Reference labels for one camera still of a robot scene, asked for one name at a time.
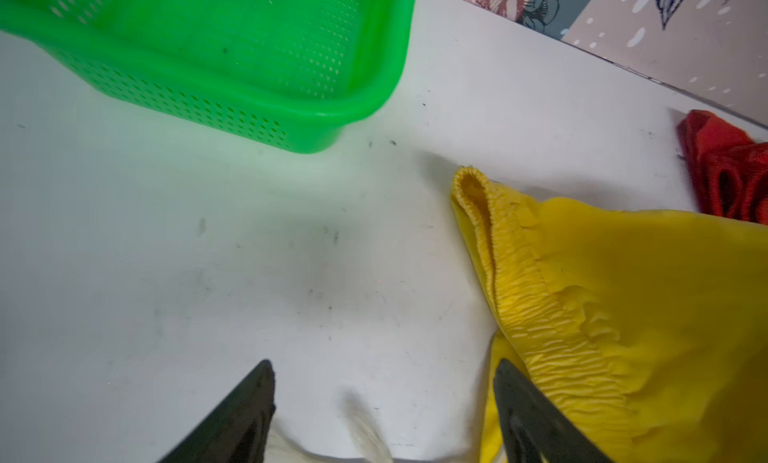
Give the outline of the red shorts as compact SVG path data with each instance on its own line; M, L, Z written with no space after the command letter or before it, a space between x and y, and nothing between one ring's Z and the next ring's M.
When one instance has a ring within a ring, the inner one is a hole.
M767 144L705 110L677 126L698 208L705 214L767 223Z

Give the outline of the yellow shorts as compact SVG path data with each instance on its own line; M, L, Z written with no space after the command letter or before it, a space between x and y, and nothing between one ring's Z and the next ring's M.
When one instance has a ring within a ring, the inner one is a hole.
M767 458L767 229L538 201L459 169L451 204L514 364L615 462Z

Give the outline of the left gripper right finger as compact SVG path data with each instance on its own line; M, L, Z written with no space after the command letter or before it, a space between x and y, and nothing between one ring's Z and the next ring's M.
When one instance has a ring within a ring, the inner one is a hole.
M493 390L508 461L610 460L507 359L497 366Z

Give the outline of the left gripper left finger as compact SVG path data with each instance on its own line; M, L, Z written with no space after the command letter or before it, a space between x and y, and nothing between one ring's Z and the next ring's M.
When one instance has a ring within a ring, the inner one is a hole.
M162 460L262 462L275 413L275 374L261 361Z

